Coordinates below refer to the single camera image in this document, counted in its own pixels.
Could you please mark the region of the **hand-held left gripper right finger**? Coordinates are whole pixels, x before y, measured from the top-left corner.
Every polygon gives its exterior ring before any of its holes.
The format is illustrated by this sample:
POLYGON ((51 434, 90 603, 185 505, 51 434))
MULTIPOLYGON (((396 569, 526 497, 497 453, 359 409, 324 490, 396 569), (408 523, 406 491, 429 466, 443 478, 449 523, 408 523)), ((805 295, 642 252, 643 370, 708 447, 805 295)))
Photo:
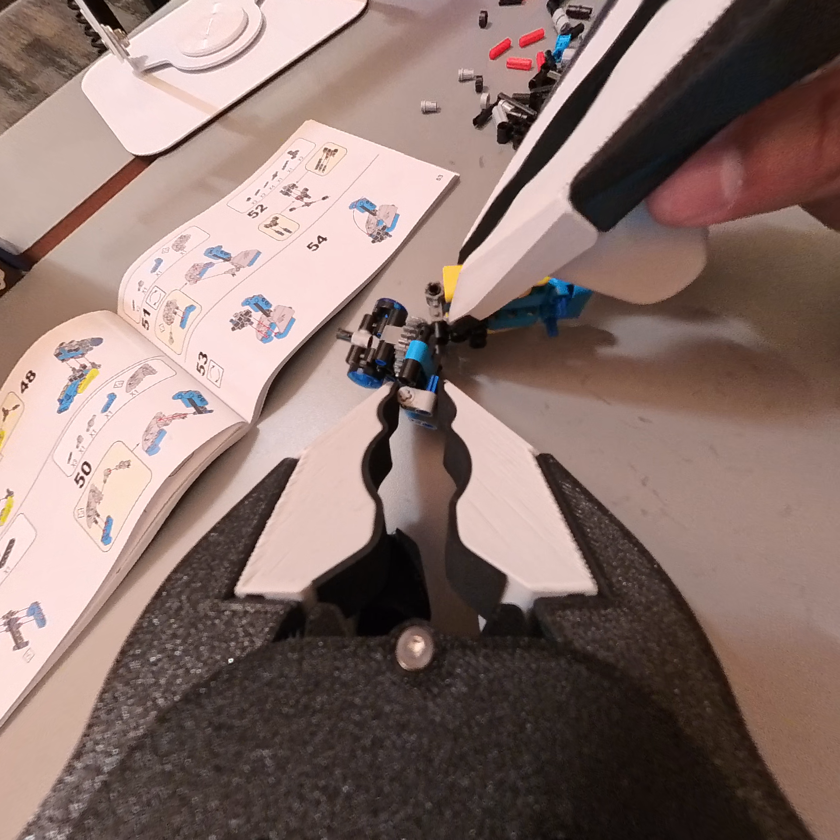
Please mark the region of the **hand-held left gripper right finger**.
POLYGON ((444 552, 449 583, 489 622, 541 598, 595 595, 596 578, 543 458, 457 386, 439 395, 444 467, 455 483, 444 552))

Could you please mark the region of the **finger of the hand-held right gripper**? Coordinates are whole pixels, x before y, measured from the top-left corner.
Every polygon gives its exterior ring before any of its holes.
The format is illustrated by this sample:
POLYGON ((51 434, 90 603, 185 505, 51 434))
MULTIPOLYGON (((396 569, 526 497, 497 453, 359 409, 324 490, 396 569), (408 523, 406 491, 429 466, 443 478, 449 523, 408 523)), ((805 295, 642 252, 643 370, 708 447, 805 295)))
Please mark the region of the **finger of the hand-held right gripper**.
POLYGON ((487 239, 463 259, 458 315, 488 316, 538 280, 558 277, 635 304, 670 298, 707 263, 707 230, 666 227, 641 204, 608 233, 573 209, 574 176, 631 116, 730 2, 666 2, 549 163, 518 190, 487 239))
POLYGON ((609 49, 570 92, 569 97, 561 103, 560 108, 552 116, 548 125, 536 138, 535 145, 524 159, 517 173, 504 186, 499 195, 493 199, 489 208, 475 226, 474 231, 463 244, 458 254, 459 260, 467 260, 483 244, 498 226, 517 195, 562 148, 592 106, 618 62, 664 4, 664 1, 644 1, 640 4, 639 9, 630 17, 629 22, 614 39, 609 49))

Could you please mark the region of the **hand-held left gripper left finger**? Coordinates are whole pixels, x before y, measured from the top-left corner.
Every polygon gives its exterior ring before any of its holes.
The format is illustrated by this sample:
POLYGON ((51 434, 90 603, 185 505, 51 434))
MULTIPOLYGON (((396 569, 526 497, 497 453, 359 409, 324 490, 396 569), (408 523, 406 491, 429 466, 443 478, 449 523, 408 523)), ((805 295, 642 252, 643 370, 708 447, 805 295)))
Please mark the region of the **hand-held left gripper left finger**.
POLYGON ((385 536, 379 487, 392 469, 396 385, 380 387, 301 454, 236 583, 238 597, 302 602, 385 536))

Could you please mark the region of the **yellow and blue brick assembly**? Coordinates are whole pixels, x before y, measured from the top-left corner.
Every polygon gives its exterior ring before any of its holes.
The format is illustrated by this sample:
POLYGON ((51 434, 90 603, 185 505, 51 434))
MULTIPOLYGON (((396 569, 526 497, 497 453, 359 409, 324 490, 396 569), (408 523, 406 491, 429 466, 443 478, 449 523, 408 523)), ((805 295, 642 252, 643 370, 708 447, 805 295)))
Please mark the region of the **yellow and blue brick assembly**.
POLYGON ((538 322, 544 326, 546 333, 553 337, 558 333, 559 320, 579 317, 592 296, 591 290, 545 277, 536 286, 487 318, 477 320, 469 317, 450 321, 449 308, 461 268, 462 266, 443 268, 442 281, 429 282, 425 288, 425 295, 431 318, 443 321, 449 340, 455 343, 466 341, 472 349, 484 348, 490 334, 524 329, 538 322))

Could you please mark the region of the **black and blue gear assembly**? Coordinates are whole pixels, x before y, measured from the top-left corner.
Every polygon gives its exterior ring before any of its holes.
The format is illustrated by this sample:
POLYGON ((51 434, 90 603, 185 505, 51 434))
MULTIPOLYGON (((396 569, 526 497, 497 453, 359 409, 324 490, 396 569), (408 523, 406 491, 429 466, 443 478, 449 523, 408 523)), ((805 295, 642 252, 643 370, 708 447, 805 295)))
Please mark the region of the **black and blue gear assembly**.
POLYGON ((410 317, 401 303, 381 298, 356 330, 340 329, 337 338, 350 344, 346 363, 353 382, 369 389, 396 383, 399 405, 408 418, 425 428, 436 428, 438 387, 449 338, 444 284, 427 284, 425 297, 427 320, 410 317))

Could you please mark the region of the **grey desk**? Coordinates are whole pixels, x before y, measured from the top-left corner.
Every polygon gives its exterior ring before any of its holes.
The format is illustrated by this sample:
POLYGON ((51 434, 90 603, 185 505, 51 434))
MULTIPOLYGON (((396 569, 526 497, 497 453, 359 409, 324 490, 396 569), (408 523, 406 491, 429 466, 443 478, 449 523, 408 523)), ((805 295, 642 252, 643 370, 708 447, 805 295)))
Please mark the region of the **grey desk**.
MULTIPOLYGON (((187 491, 111 601, 2 731, 2 838, 75 746, 110 664, 183 554, 270 467, 364 398, 334 340, 379 296, 423 304, 511 157, 472 126, 489 47, 544 2, 371 2, 326 45, 179 148, 131 161, 74 80, 2 138, 2 237, 34 243, 2 298, 2 379, 43 333, 114 307, 123 272, 249 178, 308 119, 460 175, 394 261, 280 373, 255 430, 187 491)), ((752 736, 820 838, 838 838, 838 236, 799 209, 716 227, 706 271, 636 308, 500 336, 448 369, 631 529, 713 643, 752 736)))

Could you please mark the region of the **person's right hand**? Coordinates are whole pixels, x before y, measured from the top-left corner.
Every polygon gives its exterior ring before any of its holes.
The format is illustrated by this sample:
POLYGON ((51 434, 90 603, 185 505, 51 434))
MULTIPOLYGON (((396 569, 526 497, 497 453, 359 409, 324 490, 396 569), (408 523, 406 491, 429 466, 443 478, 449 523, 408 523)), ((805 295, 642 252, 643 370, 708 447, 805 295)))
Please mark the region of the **person's right hand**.
POLYGON ((839 67, 733 122, 647 198, 661 224, 705 227, 801 206, 839 229, 839 67))

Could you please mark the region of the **pile of loose building pieces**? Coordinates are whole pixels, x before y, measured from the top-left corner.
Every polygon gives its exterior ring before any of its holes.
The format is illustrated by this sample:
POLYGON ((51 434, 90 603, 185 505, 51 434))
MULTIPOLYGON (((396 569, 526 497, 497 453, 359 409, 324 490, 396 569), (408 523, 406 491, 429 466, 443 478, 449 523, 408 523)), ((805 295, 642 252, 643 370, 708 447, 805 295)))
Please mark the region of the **pile of loose building pieces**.
POLYGON ((456 35, 458 66, 444 65, 456 97, 446 90, 418 102, 423 116, 448 110, 477 130, 517 149, 569 64, 583 49, 605 2, 453 2, 466 14, 476 45, 456 35))

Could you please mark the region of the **open instruction booklet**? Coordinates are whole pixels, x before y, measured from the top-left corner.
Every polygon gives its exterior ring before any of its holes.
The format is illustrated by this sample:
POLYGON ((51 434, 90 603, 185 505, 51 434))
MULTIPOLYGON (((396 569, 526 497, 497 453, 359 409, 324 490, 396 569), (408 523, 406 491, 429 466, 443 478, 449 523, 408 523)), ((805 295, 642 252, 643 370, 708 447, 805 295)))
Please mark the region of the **open instruction booklet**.
POLYGON ((117 312, 54 327, 16 363, 2 387, 2 722, 455 178, 305 122, 137 259, 117 312))

